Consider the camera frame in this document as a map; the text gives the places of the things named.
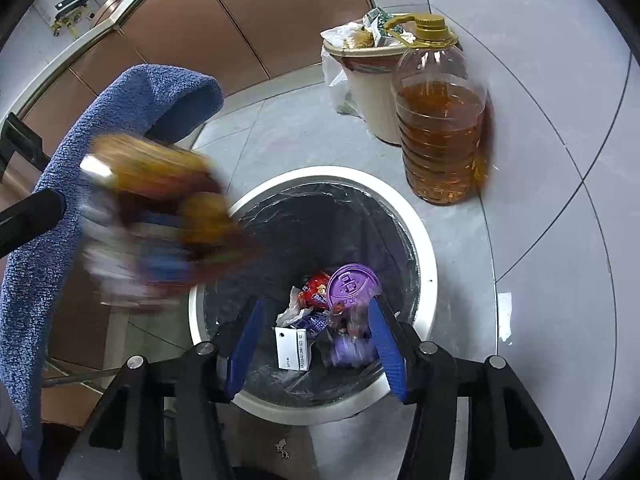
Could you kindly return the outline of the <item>orange purple foil wrapper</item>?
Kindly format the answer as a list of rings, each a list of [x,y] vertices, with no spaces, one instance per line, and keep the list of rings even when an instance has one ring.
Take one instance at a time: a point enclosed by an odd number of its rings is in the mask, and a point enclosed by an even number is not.
[[[110,307],[167,308],[254,255],[205,156],[109,133],[80,171],[85,268]]]

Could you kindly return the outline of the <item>purple plastic lid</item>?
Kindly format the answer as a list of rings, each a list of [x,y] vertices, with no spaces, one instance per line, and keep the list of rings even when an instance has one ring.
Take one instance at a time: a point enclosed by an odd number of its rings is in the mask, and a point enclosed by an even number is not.
[[[382,292],[376,274],[361,263],[347,263],[338,268],[326,285],[328,304],[341,304],[345,308],[367,307],[370,300]]]

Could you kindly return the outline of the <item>red snack bag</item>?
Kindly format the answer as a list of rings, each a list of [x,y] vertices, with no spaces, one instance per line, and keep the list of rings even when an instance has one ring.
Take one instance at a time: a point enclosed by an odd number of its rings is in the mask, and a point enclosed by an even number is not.
[[[311,275],[298,293],[298,304],[304,309],[326,310],[329,307],[329,280],[329,275],[324,272]]]

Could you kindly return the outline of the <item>white round trash bin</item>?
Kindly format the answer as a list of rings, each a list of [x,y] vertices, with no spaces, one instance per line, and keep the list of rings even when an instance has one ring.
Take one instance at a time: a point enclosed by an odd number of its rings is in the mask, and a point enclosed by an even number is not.
[[[212,339],[247,300],[257,347],[234,403],[292,426],[337,422],[386,396],[367,304],[381,295],[420,336],[432,328],[437,266],[425,226],[382,180],[337,166],[280,174],[230,210],[257,246],[244,266],[189,295],[192,340]]]

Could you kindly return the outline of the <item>brown kitchen cabinets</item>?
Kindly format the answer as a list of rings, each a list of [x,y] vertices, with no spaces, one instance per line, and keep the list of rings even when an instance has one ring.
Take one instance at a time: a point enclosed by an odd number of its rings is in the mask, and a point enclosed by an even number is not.
[[[52,154],[91,102],[127,68],[180,66],[216,78],[221,113],[321,86],[322,30],[356,20],[370,0],[122,0],[21,84],[7,109]]]

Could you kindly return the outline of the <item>blue towel table cover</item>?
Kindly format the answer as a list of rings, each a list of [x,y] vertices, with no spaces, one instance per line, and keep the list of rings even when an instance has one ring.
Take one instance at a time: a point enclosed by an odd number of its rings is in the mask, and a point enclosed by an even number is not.
[[[1,285],[1,383],[22,426],[20,457],[39,476],[41,372],[58,294],[81,237],[86,194],[80,163],[102,133],[124,132],[174,144],[220,111],[218,81],[183,67],[140,64],[118,76],[85,110],[36,184],[66,201],[58,225],[9,254]]]

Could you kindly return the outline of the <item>black steel electric kettle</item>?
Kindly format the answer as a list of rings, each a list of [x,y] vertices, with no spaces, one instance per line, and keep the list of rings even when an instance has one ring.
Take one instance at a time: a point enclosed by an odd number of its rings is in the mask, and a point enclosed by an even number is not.
[[[13,112],[9,112],[1,128],[0,177],[4,177],[14,154],[19,154],[40,172],[43,172],[50,162],[50,157],[43,151],[40,136]]]

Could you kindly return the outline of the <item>white water heater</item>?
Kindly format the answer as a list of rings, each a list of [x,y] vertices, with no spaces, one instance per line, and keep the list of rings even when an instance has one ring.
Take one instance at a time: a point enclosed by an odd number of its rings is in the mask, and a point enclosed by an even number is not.
[[[52,35],[57,37],[63,29],[70,29],[77,38],[75,25],[82,18],[91,0],[35,0],[32,6],[46,22]]]

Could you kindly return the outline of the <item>large cooking oil bottle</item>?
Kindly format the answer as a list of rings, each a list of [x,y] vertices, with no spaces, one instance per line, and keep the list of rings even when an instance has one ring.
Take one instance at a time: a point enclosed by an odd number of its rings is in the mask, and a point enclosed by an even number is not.
[[[459,203],[476,182],[485,81],[443,16],[397,14],[384,29],[406,48],[392,92],[408,185],[433,205]]]

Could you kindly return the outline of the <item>cream overfull waste bin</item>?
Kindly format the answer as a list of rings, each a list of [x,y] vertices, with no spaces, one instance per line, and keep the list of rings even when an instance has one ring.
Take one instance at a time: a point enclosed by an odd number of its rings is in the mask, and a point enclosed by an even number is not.
[[[372,136],[398,145],[392,73],[414,40],[414,27],[385,23],[395,15],[379,6],[358,21],[325,30],[322,38],[323,69],[337,112],[362,118]]]

